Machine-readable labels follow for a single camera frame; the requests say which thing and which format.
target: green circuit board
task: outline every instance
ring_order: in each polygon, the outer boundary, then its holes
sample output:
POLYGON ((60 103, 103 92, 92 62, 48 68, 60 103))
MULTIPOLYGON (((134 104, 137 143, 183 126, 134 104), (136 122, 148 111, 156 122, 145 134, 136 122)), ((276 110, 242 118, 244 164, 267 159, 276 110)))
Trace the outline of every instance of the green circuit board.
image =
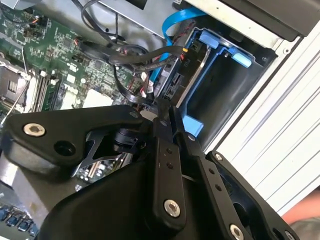
MULTIPOLYGON (((35 24, 15 24, 0 15, 0 55, 21 65, 23 49, 29 66, 45 75, 55 75, 59 80, 58 84, 47 85, 39 111, 82 108, 90 90, 108 96, 112 104, 126 102, 114 84, 112 67, 83 55, 74 42, 79 35, 72 29, 37 11, 30 13, 4 7, 3 11, 16 22, 40 19, 35 24)), ((132 72, 125 68, 117 74, 124 86, 133 79, 132 72)))

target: bolt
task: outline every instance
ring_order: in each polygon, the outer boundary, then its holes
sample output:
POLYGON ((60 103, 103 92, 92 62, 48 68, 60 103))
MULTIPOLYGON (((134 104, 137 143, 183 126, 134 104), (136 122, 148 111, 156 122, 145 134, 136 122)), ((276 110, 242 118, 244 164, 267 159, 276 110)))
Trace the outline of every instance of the bolt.
POLYGON ((46 133, 46 129, 37 123, 29 123, 23 127, 25 134, 31 137, 42 137, 46 133))
POLYGON ((195 140, 196 140, 196 138, 195 138, 193 135, 191 135, 191 134, 188 134, 188 137, 189 137, 189 139, 190 139, 191 141, 195 141, 195 140))
POLYGON ((214 157, 215 157, 215 159, 217 159, 218 161, 222 161, 222 157, 221 157, 218 153, 216 153, 216 154, 214 155, 214 157))
POLYGON ((286 236, 290 239, 290 240, 295 240, 294 236, 292 236, 292 234, 288 231, 284 231, 286 236))
POLYGON ((138 114, 136 114, 135 112, 133 112, 133 111, 131 111, 130 112, 130 115, 132 116, 132 117, 134 117, 134 118, 138 118, 138 114))
POLYGON ((162 120, 161 120, 160 123, 161 123, 163 126, 165 126, 165 127, 168 126, 168 124, 167 124, 165 121, 162 121, 162 120))
POLYGON ((166 200, 164 202, 164 210, 167 214, 171 217, 177 218, 180 216, 180 207, 179 205, 173 200, 166 200))
POLYGON ((244 240, 245 239, 244 234, 242 233, 242 231, 240 230, 240 228, 238 226, 231 224, 230 231, 236 240, 244 240))

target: gray plastic part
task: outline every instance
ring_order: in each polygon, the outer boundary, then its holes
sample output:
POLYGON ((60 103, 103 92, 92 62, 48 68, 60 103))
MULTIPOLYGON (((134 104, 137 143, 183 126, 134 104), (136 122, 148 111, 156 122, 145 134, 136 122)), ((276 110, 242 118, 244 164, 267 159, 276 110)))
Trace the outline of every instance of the gray plastic part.
POLYGON ((1 3, 15 10, 23 10, 40 3, 42 0, 2 0, 1 3))

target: ribbon cable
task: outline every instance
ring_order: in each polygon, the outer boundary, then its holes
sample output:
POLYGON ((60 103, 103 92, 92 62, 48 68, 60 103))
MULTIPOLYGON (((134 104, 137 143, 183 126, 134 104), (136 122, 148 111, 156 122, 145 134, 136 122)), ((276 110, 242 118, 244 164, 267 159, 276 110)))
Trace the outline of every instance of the ribbon cable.
MULTIPOLYGON (((206 13, 201 11, 201 10, 199 10, 196 7, 186 8, 184 10, 175 12, 174 14, 170 15, 162 24, 163 36, 167 41, 166 45, 167 46, 172 46, 173 45, 173 42, 171 41, 170 37, 167 35, 167 30, 171 26, 173 26, 173 25, 175 25, 177 23, 180 23, 180 22, 182 22, 184 20, 193 19, 193 18, 196 18, 196 17, 204 16, 204 15, 206 15, 206 13)), ((169 56, 169 53, 162 54, 162 56, 160 58, 160 61, 165 60, 168 56, 169 56)), ((152 74, 150 76, 150 81, 151 82, 154 83, 156 81, 160 71, 161 71, 161 68, 157 68, 152 72, 152 74)))

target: blue plastic latch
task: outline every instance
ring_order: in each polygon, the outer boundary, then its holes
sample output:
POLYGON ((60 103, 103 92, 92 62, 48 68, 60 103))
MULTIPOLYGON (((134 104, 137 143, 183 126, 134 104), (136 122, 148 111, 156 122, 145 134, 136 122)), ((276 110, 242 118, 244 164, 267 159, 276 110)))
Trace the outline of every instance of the blue plastic latch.
POLYGON ((210 34, 207 31, 202 31, 199 40, 201 42, 203 42, 204 44, 209 45, 210 47, 212 47, 213 49, 217 49, 217 47, 219 46, 219 38, 210 34))
POLYGON ((249 68, 252 64, 251 58, 241 51, 239 51, 236 47, 231 47, 228 49, 228 52, 231 53, 231 58, 244 66, 245 68, 249 68))
POLYGON ((201 130, 204 128, 204 124, 202 122, 188 115, 185 115, 182 121, 185 131, 191 133, 195 137, 197 137, 201 130))

